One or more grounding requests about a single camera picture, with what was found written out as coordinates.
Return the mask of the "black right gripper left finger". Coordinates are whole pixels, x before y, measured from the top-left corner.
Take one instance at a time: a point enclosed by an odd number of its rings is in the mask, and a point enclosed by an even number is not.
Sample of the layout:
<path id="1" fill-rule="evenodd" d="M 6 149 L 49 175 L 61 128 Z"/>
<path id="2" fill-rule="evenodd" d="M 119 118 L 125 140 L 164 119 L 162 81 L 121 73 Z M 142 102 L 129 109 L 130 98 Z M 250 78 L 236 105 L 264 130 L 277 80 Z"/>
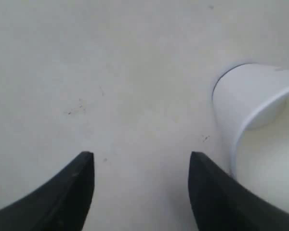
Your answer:
<path id="1" fill-rule="evenodd" d="M 0 231 L 80 231 L 94 192 L 94 154 L 81 152 L 48 182 L 0 209 Z"/>

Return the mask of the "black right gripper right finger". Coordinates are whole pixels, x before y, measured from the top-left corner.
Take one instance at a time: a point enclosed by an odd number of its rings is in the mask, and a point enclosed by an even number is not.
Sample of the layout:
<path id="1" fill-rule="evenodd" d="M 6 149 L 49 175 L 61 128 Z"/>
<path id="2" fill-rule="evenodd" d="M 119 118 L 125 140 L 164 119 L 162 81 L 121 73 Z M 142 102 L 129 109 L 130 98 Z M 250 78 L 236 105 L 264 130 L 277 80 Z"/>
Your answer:
<path id="1" fill-rule="evenodd" d="M 188 193 L 200 231 L 289 231 L 289 213 L 244 188 L 204 153 L 191 153 Z"/>

